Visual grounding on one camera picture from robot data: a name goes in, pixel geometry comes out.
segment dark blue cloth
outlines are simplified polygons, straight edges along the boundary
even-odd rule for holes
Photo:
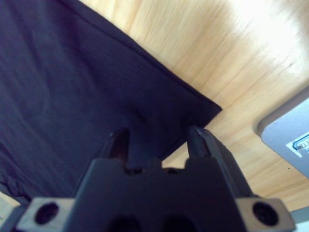
[[[77,0],[0,1],[0,190],[68,197],[108,135],[163,159],[221,108]]]

